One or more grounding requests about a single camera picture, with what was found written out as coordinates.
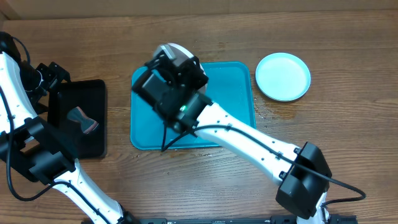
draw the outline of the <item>black tray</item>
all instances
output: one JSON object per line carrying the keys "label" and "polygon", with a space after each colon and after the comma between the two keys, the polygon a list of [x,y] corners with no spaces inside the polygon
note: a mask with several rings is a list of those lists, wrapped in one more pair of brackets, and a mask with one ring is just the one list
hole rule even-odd
{"label": "black tray", "polygon": [[[67,119],[70,110],[79,106],[98,127],[84,134],[80,124]],[[50,93],[47,122],[72,139],[78,149],[78,158],[106,155],[107,92],[102,80],[62,83],[57,93]]]}

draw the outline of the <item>cable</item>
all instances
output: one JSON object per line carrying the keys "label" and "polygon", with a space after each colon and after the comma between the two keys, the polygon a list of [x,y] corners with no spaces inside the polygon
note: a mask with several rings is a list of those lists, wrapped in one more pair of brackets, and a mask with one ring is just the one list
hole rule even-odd
{"label": "cable", "polygon": [[279,154],[275,150],[271,149],[270,147],[268,147],[267,145],[265,145],[264,143],[262,143],[260,140],[256,139],[255,137],[251,136],[250,134],[245,133],[244,131],[242,131],[242,130],[240,130],[238,128],[232,127],[232,126],[214,124],[214,125],[206,125],[206,126],[202,126],[202,127],[193,128],[193,129],[191,129],[189,131],[185,131],[181,135],[177,136],[175,139],[171,140],[165,147],[162,147],[162,152],[167,150],[167,148],[169,148],[172,144],[174,144],[175,142],[177,142],[179,139],[183,138],[184,136],[187,136],[189,134],[193,134],[195,131],[199,131],[199,130],[202,130],[202,129],[208,129],[208,128],[222,128],[222,129],[236,131],[237,133],[242,134],[243,136],[249,138],[250,140],[254,141],[258,145],[263,147],[264,149],[267,149],[270,153],[272,153],[272,154],[276,155],[277,157],[283,159],[284,161],[294,165],[295,167],[298,167],[298,168],[304,170],[305,172],[311,173],[311,174],[313,174],[313,175],[315,175],[315,176],[317,176],[319,178],[327,180],[327,181],[329,181],[331,183],[334,183],[334,184],[339,185],[341,187],[344,187],[346,189],[352,190],[352,191],[354,191],[356,193],[359,193],[361,195],[359,197],[343,198],[343,199],[335,199],[335,200],[327,201],[327,202],[322,204],[323,208],[325,208],[326,205],[329,205],[329,204],[332,204],[332,203],[356,202],[356,201],[363,200],[363,199],[366,198],[366,194],[362,190],[360,190],[360,189],[358,189],[358,188],[356,188],[354,186],[351,186],[349,184],[340,182],[339,180],[335,180],[335,179],[332,179],[330,177],[327,177],[327,176],[325,176],[323,174],[320,174],[320,173],[318,173],[318,172],[316,172],[314,170],[311,170],[311,169],[309,169],[309,168],[307,168],[307,167],[305,167],[305,166],[303,166],[301,164],[298,164],[298,163],[296,163],[296,162],[294,162],[294,161],[282,156],[281,154]]}
{"label": "cable", "polygon": [[164,123],[163,140],[162,140],[162,147],[161,147],[161,149],[164,148],[164,144],[166,143],[166,134],[167,134],[167,125],[166,125],[166,123]]}
{"label": "cable", "polygon": [[28,64],[30,64],[30,56],[29,56],[29,52],[27,51],[27,49],[26,49],[26,47],[25,47],[25,45],[24,45],[24,43],[22,43],[22,41],[20,41],[17,37],[12,37],[14,40],[16,40],[16,41],[18,41],[18,43],[20,43],[21,45],[22,45],[22,47],[24,48],[24,50],[25,50],[25,54],[26,54],[26,61],[27,61],[27,63]]}
{"label": "cable", "polygon": [[59,181],[59,182],[55,182],[55,183],[52,183],[52,187],[53,186],[55,186],[55,185],[58,185],[58,184],[65,184],[67,187],[69,187],[69,188],[71,188],[77,195],[79,195],[79,197],[99,216],[99,217],[101,217],[105,222],[106,222],[106,224],[111,224],[106,218],[105,218],[105,216],[99,211],[99,210],[97,210],[88,200],[87,200],[87,198],[84,196],[84,195],[82,195],[77,189],[76,189],[76,187],[75,186],[73,186],[71,183],[69,183],[69,182],[66,182],[66,181]]}
{"label": "cable", "polygon": [[65,184],[67,187],[71,188],[73,191],[75,191],[75,193],[77,195],[79,195],[79,197],[98,215],[100,216],[107,224],[111,224],[106,218],[105,216],[100,213],[100,211],[98,211],[97,209],[95,209],[95,207],[87,200],[87,198],[84,197],[84,195],[82,195],[71,183],[69,182],[65,182],[65,181],[60,181],[60,182],[53,182],[50,185],[48,185],[46,188],[44,188],[42,191],[40,191],[37,195],[33,196],[33,197],[29,197],[29,198],[24,198],[21,197],[14,189],[14,186],[12,185],[12,179],[11,179],[11,149],[12,149],[12,144],[13,144],[13,140],[14,140],[14,118],[12,117],[11,111],[10,111],[10,107],[8,105],[7,102],[7,98],[6,95],[4,94],[1,86],[0,86],[0,95],[2,98],[2,101],[4,103],[4,107],[6,108],[7,111],[7,117],[8,120],[10,122],[10,132],[9,132],[9,144],[8,144],[8,148],[7,148],[7,159],[6,159],[6,175],[7,175],[7,183],[8,183],[8,188],[11,192],[11,194],[18,200],[21,200],[23,202],[30,202],[33,201],[35,199],[38,199],[40,196],[42,196],[44,193],[46,193],[47,191],[49,191],[51,188],[53,188],[54,186],[58,185],[58,184]]}

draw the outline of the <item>blue tray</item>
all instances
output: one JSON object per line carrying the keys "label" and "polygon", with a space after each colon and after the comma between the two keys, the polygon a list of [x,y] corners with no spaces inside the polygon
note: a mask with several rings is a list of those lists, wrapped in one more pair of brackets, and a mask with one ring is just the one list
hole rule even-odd
{"label": "blue tray", "polygon": [[[209,77],[206,95],[235,118],[256,128],[250,82],[250,71],[241,62],[202,63]],[[132,74],[133,84],[146,71],[138,68]],[[152,108],[133,91],[131,92],[130,140],[140,150],[159,150],[163,138],[163,122]],[[167,129],[166,144],[178,134]],[[171,149],[219,146],[213,142],[185,136]]]}

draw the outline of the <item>small object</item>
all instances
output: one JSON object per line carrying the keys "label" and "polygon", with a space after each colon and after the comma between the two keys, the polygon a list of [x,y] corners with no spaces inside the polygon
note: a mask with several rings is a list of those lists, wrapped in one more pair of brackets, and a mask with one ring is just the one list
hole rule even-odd
{"label": "small object", "polygon": [[277,101],[293,101],[302,97],[311,84],[310,70],[298,57],[274,53],[264,57],[256,69],[260,90]]}
{"label": "small object", "polygon": [[87,115],[83,112],[83,110],[79,106],[70,110],[67,115],[67,118],[71,121],[80,123],[81,131],[83,131],[83,133],[85,134],[94,131],[94,129],[98,127],[98,122],[87,117]]}

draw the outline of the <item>wooden table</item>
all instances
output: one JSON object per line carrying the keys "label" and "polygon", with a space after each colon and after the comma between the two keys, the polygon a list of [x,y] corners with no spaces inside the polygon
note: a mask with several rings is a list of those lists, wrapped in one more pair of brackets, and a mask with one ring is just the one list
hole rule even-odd
{"label": "wooden table", "polygon": [[[131,145],[131,75],[159,44],[176,42],[202,62],[245,63],[257,128],[299,146],[313,142],[334,178],[368,194],[362,202],[332,205],[331,213],[357,215],[360,223],[397,223],[397,21],[398,11],[300,12],[7,21],[4,30],[26,44],[34,66],[54,61],[74,81],[105,81],[108,154],[82,163],[139,218],[288,214],[275,201],[277,187],[226,149],[162,154]],[[297,55],[311,70],[312,85],[295,103],[269,101],[254,82],[256,65],[273,52]],[[17,201],[6,186],[3,162],[0,170],[0,223],[79,223],[86,217],[55,190],[34,202]],[[43,188],[16,173],[13,179],[25,196]],[[349,196],[354,193],[332,185],[328,198]]]}

